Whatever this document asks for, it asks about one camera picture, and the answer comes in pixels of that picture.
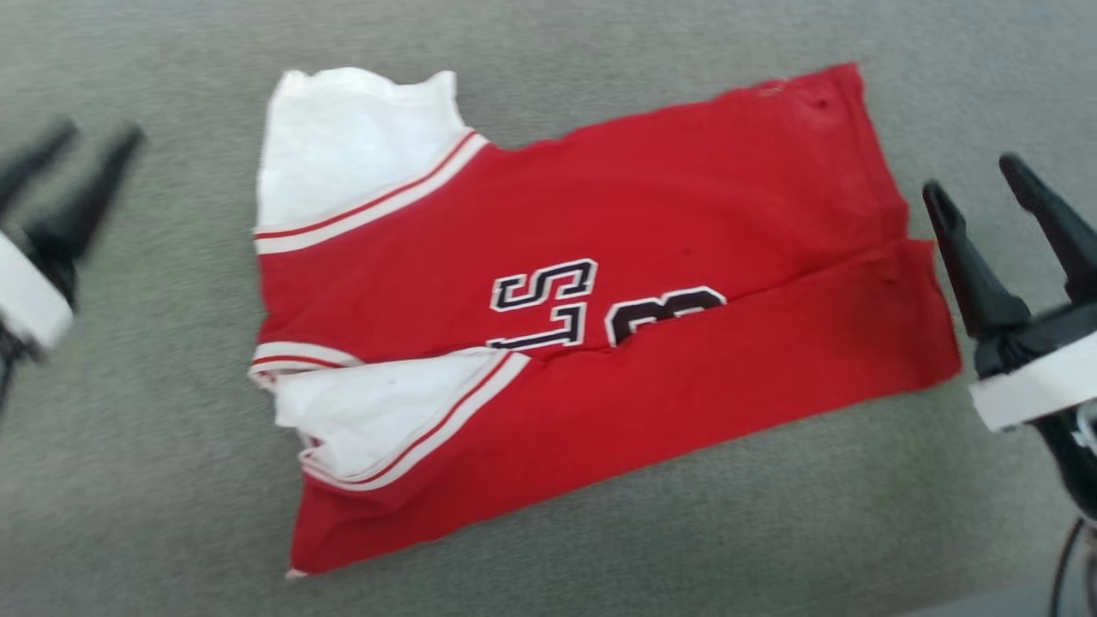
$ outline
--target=black cable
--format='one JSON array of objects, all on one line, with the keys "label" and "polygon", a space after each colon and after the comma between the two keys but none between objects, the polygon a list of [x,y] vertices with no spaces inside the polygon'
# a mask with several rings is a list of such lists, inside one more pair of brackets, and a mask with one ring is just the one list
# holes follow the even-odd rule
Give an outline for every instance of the black cable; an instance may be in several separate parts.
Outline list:
[{"label": "black cable", "polygon": [[1066,534],[1066,542],[1063,543],[1063,549],[1059,553],[1059,565],[1055,566],[1055,579],[1051,583],[1051,603],[1048,607],[1048,615],[1050,617],[1059,617],[1059,605],[1062,599],[1063,593],[1063,581],[1066,579],[1066,566],[1071,562],[1071,556],[1074,554],[1074,545],[1078,539],[1078,534],[1082,532],[1082,528],[1085,526],[1085,521],[1082,517],[1078,517],[1071,527],[1070,532]]},{"label": "black cable", "polygon": [[8,401],[8,386],[15,373],[15,362],[25,354],[23,344],[7,328],[0,325],[0,419],[3,419],[4,403]]}]

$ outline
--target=printed number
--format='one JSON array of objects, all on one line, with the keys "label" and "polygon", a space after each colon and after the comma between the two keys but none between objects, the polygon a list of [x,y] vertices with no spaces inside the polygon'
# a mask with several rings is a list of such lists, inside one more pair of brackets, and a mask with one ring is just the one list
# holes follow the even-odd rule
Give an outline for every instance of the printed number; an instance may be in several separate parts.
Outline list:
[{"label": "printed number", "polygon": [[[578,259],[541,268],[530,277],[514,274],[496,279],[491,290],[491,310],[504,313],[544,304],[553,295],[552,291],[557,282],[561,284],[556,287],[556,300],[589,295],[595,290],[597,272],[597,261]],[[617,347],[644,324],[698,313],[722,304],[727,304],[727,299],[709,287],[670,291],[658,298],[618,302],[606,314],[606,336],[610,345]],[[573,347],[583,344],[587,321],[586,302],[555,306],[551,315],[551,321],[561,323],[562,327],[517,338],[493,338],[487,345],[498,349],[534,349],[550,345]]]},{"label": "printed number", "polygon": [[727,304],[727,299],[710,287],[671,291],[659,298],[618,302],[606,314],[606,335],[610,345],[617,347],[636,334],[636,328],[644,324],[700,313],[722,304]]}]

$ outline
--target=folded jersey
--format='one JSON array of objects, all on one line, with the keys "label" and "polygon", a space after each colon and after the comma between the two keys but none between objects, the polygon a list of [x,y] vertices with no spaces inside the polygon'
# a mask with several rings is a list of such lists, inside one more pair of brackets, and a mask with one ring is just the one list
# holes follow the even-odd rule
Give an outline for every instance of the folded jersey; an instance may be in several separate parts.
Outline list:
[{"label": "folded jersey", "polygon": [[452,74],[289,74],[251,375],[316,573],[958,370],[853,66],[518,150]]}]

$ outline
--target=jersey trim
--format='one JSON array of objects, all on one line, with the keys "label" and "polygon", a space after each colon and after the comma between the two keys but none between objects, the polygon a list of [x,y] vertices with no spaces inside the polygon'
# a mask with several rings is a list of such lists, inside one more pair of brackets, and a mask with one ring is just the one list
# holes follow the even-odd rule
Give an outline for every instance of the jersey trim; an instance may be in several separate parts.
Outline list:
[{"label": "jersey trim", "polygon": [[274,385],[278,374],[282,372],[342,369],[364,363],[350,354],[321,345],[292,341],[263,343],[256,347],[248,377],[261,388],[270,389]]},{"label": "jersey trim", "polygon": [[298,455],[304,472],[325,484],[352,492],[383,489],[392,484],[428,455],[450,440],[470,418],[522,372],[530,361],[529,356],[507,352],[496,361],[480,369],[479,379],[470,380],[467,390],[457,392],[451,403],[443,405],[436,422],[421,426],[405,444],[377,461],[365,472],[353,478],[336,478],[313,460],[314,449]]},{"label": "jersey trim", "polygon": [[364,204],[312,222],[256,227],[256,251],[263,255],[307,248],[407,207],[453,179],[488,143],[470,131],[430,171]]}]

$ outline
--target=red fabric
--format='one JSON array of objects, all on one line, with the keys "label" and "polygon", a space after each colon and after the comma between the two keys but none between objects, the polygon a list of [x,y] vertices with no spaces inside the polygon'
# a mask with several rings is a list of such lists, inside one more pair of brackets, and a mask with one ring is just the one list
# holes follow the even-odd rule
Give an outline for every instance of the red fabric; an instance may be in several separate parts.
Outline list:
[{"label": "red fabric", "polygon": [[[905,237],[906,204],[861,96],[847,65],[520,150],[487,146],[403,210],[261,255],[260,343],[365,362],[551,329],[570,300],[499,312],[496,281],[598,265],[579,299],[581,344],[523,350],[534,361],[404,489],[349,493],[306,478],[294,568],[324,572],[953,375],[931,247]],[[700,285],[726,305],[609,344],[612,305]]]},{"label": "red fabric", "polygon": [[487,146],[410,206],[260,256],[259,340],[378,362],[535,334],[554,327],[551,303],[495,312],[494,282],[589,258],[598,276],[581,347],[598,349],[617,302],[698,285],[733,300],[902,238],[905,226],[860,78],[841,66],[520,150]]},{"label": "red fabric", "polygon": [[[294,568],[319,573],[960,369],[932,247],[897,240],[793,284],[538,362],[392,500],[306,478]],[[433,474],[429,481],[423,474]],[[385,504],[387,516],[374,516]]]}]

